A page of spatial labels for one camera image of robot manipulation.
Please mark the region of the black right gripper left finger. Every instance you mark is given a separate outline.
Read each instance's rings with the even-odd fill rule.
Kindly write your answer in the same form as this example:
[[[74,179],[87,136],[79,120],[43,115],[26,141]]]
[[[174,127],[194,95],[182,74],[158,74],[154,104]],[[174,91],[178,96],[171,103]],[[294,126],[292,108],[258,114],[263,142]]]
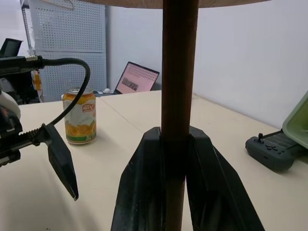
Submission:
[[[165,163],[160,129],[144,133],[118,187],[111,230],[163,231],[166,226]]]

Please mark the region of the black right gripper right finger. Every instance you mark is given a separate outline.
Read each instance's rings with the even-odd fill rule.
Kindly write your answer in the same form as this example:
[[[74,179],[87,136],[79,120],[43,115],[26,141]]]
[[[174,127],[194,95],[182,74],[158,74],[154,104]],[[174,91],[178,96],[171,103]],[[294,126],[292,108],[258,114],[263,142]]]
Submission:
[[[239,175],[198,128],[190,127],[185,165],[193,230],[264,230]]]

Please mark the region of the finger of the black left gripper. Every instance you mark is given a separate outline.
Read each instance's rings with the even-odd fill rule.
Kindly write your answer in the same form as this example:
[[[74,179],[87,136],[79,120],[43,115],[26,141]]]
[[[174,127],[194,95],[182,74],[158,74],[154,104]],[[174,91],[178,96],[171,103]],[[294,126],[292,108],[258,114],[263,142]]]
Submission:
[[[44,126],[48,139],[49,162],[61,183],[76,201],[79,198],[77,179],[71,152],[66,143],[52,124]]]

